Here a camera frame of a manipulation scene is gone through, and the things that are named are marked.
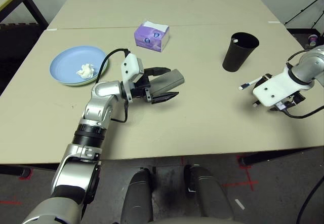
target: table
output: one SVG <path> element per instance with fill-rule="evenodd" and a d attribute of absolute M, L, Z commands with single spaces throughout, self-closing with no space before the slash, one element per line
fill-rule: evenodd
<path fill-rule="evenodd" d="M 49 28 L 137 27 L 277 21 L 261 0 L 67 0 Z"/>
<path fill-rule="evenodd" d="M 18 5 L 24 3 L 40 27 L 46 29 L 48 23 L 33 2 L 33 0 L 0 0 L 0 22 L 5 19 Z"/>
<path fill-rule="evenodd" d="M 136 47 L 135 28 L 46 30 L 0 97 L 3 152 L 0 163 L 55 163 L 72 140 L 90 99 L 93 84 L 64 86 L 49 75 L 52 59 L 78 45 L 106 53 L 125 47 L 144 67 L 177 68 L 185 77 L 172 100 L 129 106 L 126 124 L 111 122 L 102 159 L 256 152 L 323 145 L 324 113 L 295 120 L 260 106 L 251 89 L 239 85 L 267 72 L 282 71 L 301 46 L 282 24 L 251 23 L 174 26 L 162 53 Z M 231 35 L 254 34 L 260 46 L 238 72 L 222 68 Z M 120 80 L 122 54 L 112 56 L 103 80 Z M 318 83 L 302 93 L 307 99 L 291 113 L 301 115 L 323 105 Z"/>

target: blue plate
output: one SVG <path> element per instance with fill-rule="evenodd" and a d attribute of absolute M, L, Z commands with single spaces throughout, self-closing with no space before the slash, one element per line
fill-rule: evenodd
<path fill-rule="evenodd" d="M 50 65 L 50 74 L 58 82 L 79 86 L 90 83 L 97 78 L 103 59 L 106 54 L 99 48 L 92 46 L 78 46 L 69 48 L 57 55 Z M 76 74 L 83 64 L 93 64 L 95 70 L 92 78 L 82 79 Z"/>

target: purple tissue box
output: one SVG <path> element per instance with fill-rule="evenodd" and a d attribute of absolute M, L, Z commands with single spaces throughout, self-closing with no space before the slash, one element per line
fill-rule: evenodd
<path fill-rule="evenodd" d="M 169 26 L 146 21 L 134 32 L 137 46 L 162 52 L 169 40 Z"/>

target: red tape mark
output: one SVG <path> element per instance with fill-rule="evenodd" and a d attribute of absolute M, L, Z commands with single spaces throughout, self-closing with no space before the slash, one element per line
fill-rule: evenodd
<path fill-rule="evenodd" d="M 181 166 L 184 166 L 184 156 L 181 157 Z"/>
<path fill-rule="evenodd" d="M 242 186 L 242 185 L 252 185 L 257 184 L 258 181 L 248 181 L 248 182 L 235 182 L 235 183 L 224 183 L 222 184 L 223 187 L 235 187 L 235 186 Z"/>
<path fill-rule="evenodd" d="M 236 159 L 237 159 L 237 162 L 238 162 L 238 166 L 239 166 L 239 168 L 245 170 L 245 173 L 247 174 L 247 177 L 248 177 L 248 183 L 249 183 L 249 185 L 251 187 L 251 190 L 254 191 L 254 188 L 253 188 L 254 182 L 256 182 L 256 183 L 259 183 L 259 182 L 258 181 L 251 181 L 251 177 L 250 177 L 250 174 L 249 174 L 249 171 L 248 171 L 248 169 L 251 168 L 251 166 L 241 166 L 239 164 L 239 161 L 238 161 L 240 157 L 241 156 L 236 156 Z"/>
<path fill-rule="evenodd" d="M 20 202 L 20 201 L 0 200 L 0 204 L 5 204 L 5 205 L 21 205 L 22 202 Z"/>
<path fill-rule="evenodd" d="M 249 171 L 247 169 L 245 169 L 245 172 L 247 173 L 248 180 L 251 183 L 251 177 L 250 177 Z M 253 184 L 250 184 L 250 186 L 251 186 L 251 190 L 254 191 Z"/>
<path fill-rule="evenodd" d="M 18 179 L 19 180 L 30 180 L 31 176 L 32 176 L 32 168 L 30 169 L 30 174 L 27 177 L 19 177 Z"/>

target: black cable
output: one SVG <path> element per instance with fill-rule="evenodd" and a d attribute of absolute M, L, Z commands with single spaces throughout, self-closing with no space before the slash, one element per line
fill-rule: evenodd
<path fill-rule="evenodd" d="M 117 52 L 124 52 L 125 54 L 125 58 L 127 57 L 127 55 L 130 54 L 130 51 L 127 49 L 127 48 L 118 48 L 118 49 L 115 49 L 113 51 L 111 51 L 102 61 L 101 63 L 101 66 L 100 66 L 100 69 L 99 69 L 99 72 L 98 72 L 98 76 L 97 76 L 97 79 L 96 79 L 96 83 L 99 82 L 100 80 L 100 76 L 101 76 L 101 72 L 103 70 L 103 67 L 105 66 L 105 63 L 106 61 L 108 60 L 108 58 L 113 55 L 114 53 L 117 53 Z M 124 111 L 125 111 L 125 119 L 124 120 L 119 120 L 119 119 L 111 119 L 112 121 L 115 121 L 115 122 L 118 122 L 118 123 L 125 123 L 127 121 L 127 118 L 128 118 L 128 100 L 126 99 L 125 102 L 124 102 Z"/>
<path fill-rule="evenodd" d="M 289 57 L 289 59 L 287 59 L 287 63 L 288 63 L 290 60 L 292 60 L 293 57 L 295 57 L 297 54 L 304 53 L 304 52 L 308 52 L 308 51 L 310 51 L 310 49 L 305 49 L 305 50 L 301 50 L 301 51 L 299 51 L 299 52 L 297 52 L 297 53 L 294 53 L 292 56 Z"/>
<path fill-rule="evenodd" d="M 290 118 L 293 118 L 293 119 L 304 119 L 306 117 L 309 117 L 309 116 L 312 116 L 313 114 L 317 113 L 318 111 L 321 111 L 324 109 L 324 105 L 323 106 L 320 106 L 318 109 L 308 113 L 308 114 L 305 114 L 303 116 L 294 116 L 294 115 L 291 115 L 288 111 L 287 111 L 287 108 L 281 110 L 281 112 L 283 112 L 284 114 L 286 114 L 288 117 Z"/>
<path fill-rule="evenodd" d="M 304 204 L 302 205 L 302 208 L 300 209 L 299 213 L 298 213 L 298 217 L 297 217 L 297 221 L 296 224 L 300 223 L 300 218 L 302 217 L 302 214 L 309 202 L 309 200 L 312 198 L 312 196 L 314 195 L 314 193 L 316 192 L 316 190 L 319 188 L 319 186 L 323 183 L 324 181 L 324 176 L 319 180 L 319 182 L 315 185 L 315 187 L 312 189 L 312 191 L 309 193 L 309 195 L 307 196 Z"/>
<path fill-rule="evenodd" d="M 295 19 L 298 15 L 303 13 L 306 9 L 308 9 L 313 3 L 315 3 L 317 0 L 313 1 L 311 4 L 309 4 L 306 8 L 302 9 L 297 15 L 295 15 L 293 18 L 291 18 L 289 21 L 285 22 L 284 25 L 287 25 L 289 22 L 291 22 L 293 19 Z"/>
<path fill-rule="evenodd" d="M 125 119 L 124 120 L 119 120 L 119 119 L 111 119 L 112 121 L 118 122 L 118 123 L 126 123 L 127 118 L 128 118 L 128 101 L 127 99 L 125 100 L 124 103 L 124 112 L 125 112 Z"/>
<path fill-rule="evenodd" d="M 104 59 L 103 59 L 103 61 L 102 61 L 102 63 L 101 63 L 101 66 L 100 66 L 100 69 L 99 69 L 99 72 L 98 72 L 98 76 L 97 76 L 97 79 L 96 79 L 96 83 L 98 83 L 99 82 L 99 80 L 100 80 L 100 76 L 101 76 L 101 72 L 102 72 L 102 70 L 103 70 L 103 67 L 105 66 L 105 63 L 106 63 L 106 61 L 108 60 L 108 58 L 112 55 L 112 54 L 114 54 L 114 53 L 116 53 L 116 52 L 124 52 L 125 53 L 125 58 L 127 57 L 127 55 L 130 53 L 130 51 L 127 49 L 127 48 L 118 48 L 118 49 L 115 49 L 115 50 L 113 50 L 112 52 L 110 52 Z"/>
<path fill-rule="evenodd" d="M 323 15 L 324 15 L 324 10 L 323 10 L 323 13 L 320 15 L 320 17 L 314 22 L 311 29 L 313 29 L 313 27 L 318 23 L 318 21 L 322 18 Z"/>

